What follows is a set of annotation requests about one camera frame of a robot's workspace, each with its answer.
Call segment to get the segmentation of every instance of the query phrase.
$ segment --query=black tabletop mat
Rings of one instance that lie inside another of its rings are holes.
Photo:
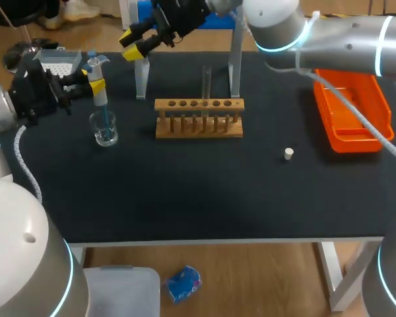
[[[135,100],[133,64],[107,56],[116,145],[95,143],[91,100],[75,102],[71,117],[41,119],[21,141],[68,242],[381,236],[396,215],[396,158],[386,150],[335,154],[309,79],[273,73],[245,53],[243,139],[155,140],[154,99],[199,98],[203,65],[213,67],[211,96],[227,97],[228,56],[153,54],[146,101]],[[396,88],[380,83],[396,134]],[[0,140],[15,182],[32,190],[13,154],[14,134]],[[287,147],[295,154],[283,162]]]

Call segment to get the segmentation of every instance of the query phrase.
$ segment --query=small white cylinder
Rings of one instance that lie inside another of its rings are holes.
[[[284,150],[284,159],[285,160],[290,160],[292,158],[293,155],[293,149],[291,149],[290,147],[288,147],[287,149]]]

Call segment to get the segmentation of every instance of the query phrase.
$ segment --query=white cable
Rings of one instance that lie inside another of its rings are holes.
[[[319,11],[315,11],[312,15],[310,23],[308,24],[308,32],[311,30],[311,27],[314,25],[317,19],[319,19]],[[319,83],[326,86],[347,108],[351,111],[356,118],[362,123],[362,125],[391,153],[396,157],[396,146],[394,146],[389,140],[387,140],[377,129],[374,127],[360,111],[349,101],[346,99],[343,94],[336,89],[329,81],[320,77],[319,75],[312,73],[309,69],[300,68],[300,56],[301,56],[301,47],[304,45],[305,40],[303,42],[298,43],[296,55],[295,55],[295,69],[276,69],[268,65],[266,66],[275,71],[277,73],[287,73],[291,71],[296,71],[298,74],[302,76],[308,76],[309,78],[318,81]]]
[[[23,125],[17,131],[17,133],[15,135],[15,142],[13,143],[13,149],[15,150],[16,159],[18,160],[18,163],[19,163],[20,167],[22,168],[22,170],[24,171],[24,173],[28,177],[29,181],[31,182],[32,187],[34,188],[35,195],[36,195],[38,201],[42,204],[41,187],[38,184],[37,180],[35,179],[34,175],[32,175],[31,171],[29,170],[29,168],[25,164],[24,159],[22,158],[22,155],[21,155],[20,149],[19,149],[20,138],[22,137],[22,134],[25,132],[25,130],[26,130],[26,126]]]

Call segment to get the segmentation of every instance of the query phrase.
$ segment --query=shoe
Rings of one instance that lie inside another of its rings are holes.
[[[57,30],[63,22],[64,20],[61,15],[57,15],[54,18],[40,17],[37,20],[37,23],[47,30]]]
[[[100,8],[87,5],[84,0],[69,0],[65,3],[63,18],[74,22],[84,18],[95,18],[99,14]]]

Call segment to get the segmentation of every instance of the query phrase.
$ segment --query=glass beaker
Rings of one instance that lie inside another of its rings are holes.
[[[91,129],[95,140],[102,147],[109,147],[117,142],[119,138],[116,130],[116,116],[107,110],[106,106],[95,111],[90,117]]]

